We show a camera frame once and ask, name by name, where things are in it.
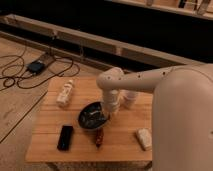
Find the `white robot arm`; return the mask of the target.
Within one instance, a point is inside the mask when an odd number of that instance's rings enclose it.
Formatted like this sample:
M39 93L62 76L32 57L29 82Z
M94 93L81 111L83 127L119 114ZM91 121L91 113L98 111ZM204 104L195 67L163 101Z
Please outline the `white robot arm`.
M153 95L153 171L213 171L213 64L130 74L115 67L97 86L105 97L111 90Z

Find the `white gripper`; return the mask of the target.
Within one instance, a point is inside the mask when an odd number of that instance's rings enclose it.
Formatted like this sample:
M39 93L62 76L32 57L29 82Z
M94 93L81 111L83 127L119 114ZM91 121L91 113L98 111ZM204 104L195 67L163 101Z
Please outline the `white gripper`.
M118 90L103 91L101 106L105 115L117 113L120 107L120 92Z

